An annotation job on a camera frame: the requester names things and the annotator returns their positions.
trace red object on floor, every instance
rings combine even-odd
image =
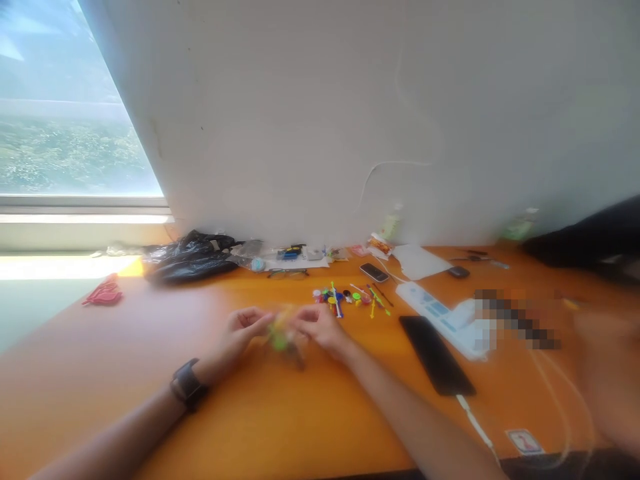
[[[122,298],[122,292],[116,283],[118,280],[118,275],[116,273],[112,273],[107,277],[104,282],[96,287],[96,289],[91,292],[90,296],[87,297],[83,305],[91,303],[93,305],[115,305]]]

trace black watch strap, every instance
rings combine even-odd
[[[173,380],[171,381],[171,390],[184,402],[190,412],[195,412],[196,405],[209,392],[209,388],[198,381],[191,369],[198,360],[199,359],[191,359],[182,367],[178,368],[173,374]]]

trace hand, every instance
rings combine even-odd
[[[291,319],[291,326],[310,336],[333,358],[342,362],[347,360],[355,346],[328,305],[319,303],[302,307]]]
[[[213,351],[193,366],[193,372],[204,385],[220,380],[236,364],[252,338],[263,335],[274,315],[257,307],[229,314],[220,340]]]

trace power strip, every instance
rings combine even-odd
[[[473,320],[462,326],[452,322],[451,310],[415,282],[398,285],[395,292],[413,308],[418,315],[426,318],[468,360],[486,360],[489,350],[488,334],[482,330],[482,320]]]

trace window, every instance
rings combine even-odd
[[[76,196],[164,204],[77,0],[0,0],[0,203]]]

